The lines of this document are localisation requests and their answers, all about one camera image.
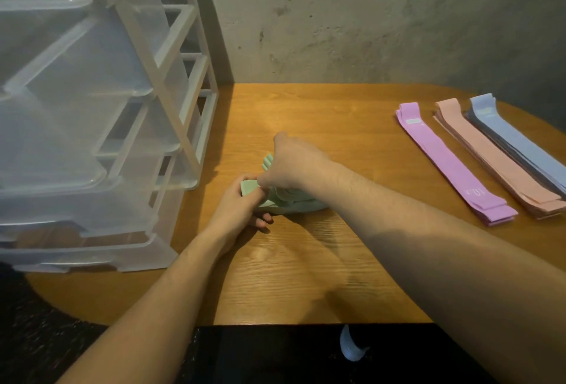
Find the concrete wall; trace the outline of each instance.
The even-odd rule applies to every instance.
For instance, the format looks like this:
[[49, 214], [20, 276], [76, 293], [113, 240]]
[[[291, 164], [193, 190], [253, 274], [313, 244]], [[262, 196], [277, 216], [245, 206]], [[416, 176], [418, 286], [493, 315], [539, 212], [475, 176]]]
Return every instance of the concrete wall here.
[[566, 131], [566, 0], [199, 0], [219, 80], [435, 83]]

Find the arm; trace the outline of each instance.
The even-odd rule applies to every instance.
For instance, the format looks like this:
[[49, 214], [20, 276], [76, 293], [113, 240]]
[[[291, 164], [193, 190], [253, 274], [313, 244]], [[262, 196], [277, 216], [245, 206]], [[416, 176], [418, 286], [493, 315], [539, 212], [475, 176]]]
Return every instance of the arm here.
[[399, 286], [499, 379], [566, 382], [566, 274], [487, 232], [366, 180], [278, 134], [262, 186], [336, 211]]
[[240, 181], [248, 178], [252, 177], [234, 181], [208, 227], [67, 370], [60, 384], [153, 384], [175, 380], [216, 260], [233, 246], [246, 224], [261, 229], [272, 222], [268, 214], [262, 218], [252, 215], [264, 199], [260, 188], [241, 196]]

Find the wall stain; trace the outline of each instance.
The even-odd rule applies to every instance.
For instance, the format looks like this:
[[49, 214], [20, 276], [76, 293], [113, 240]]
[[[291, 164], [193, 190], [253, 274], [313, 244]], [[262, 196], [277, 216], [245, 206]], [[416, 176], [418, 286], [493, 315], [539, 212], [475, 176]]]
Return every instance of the wall stain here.
[[291, 11], [288, 7], [287, 4], [284, 7], [277, 7], [273, 10], [273, 12], [278, 16], [281, 17], [285, 14], [287, 14], [289, 11]]

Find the wood grain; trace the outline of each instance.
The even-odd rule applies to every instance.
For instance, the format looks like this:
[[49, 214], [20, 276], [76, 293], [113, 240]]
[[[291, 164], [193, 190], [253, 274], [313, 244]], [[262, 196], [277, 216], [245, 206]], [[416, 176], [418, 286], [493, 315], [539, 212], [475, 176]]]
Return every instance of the wood grain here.
[[[519, 210], [486, 229], [566, 270], [566, 220], [536, 221], [432, 118], [434, 102], [474, 93], [431, 85], [237, 84], [225, 88], [200, 187], [185, 194], [172, 245], [183, 249], [240, 173], [261, 171], [279, 130], [305, 138], [367, 178], [486, 229], [394, 119], [417, 101], [425, 122], [485, 186]], [[566, 163], [566, 137], [517, 108], [501, 115]], [[110, 324], [162, 274], [28, 274], [36, 292], [83, 320]], [[354, 233], [332, 211], [276, 216], [270, 234], [245, 232], [210, 278], [198, 324], [427, 322]]]

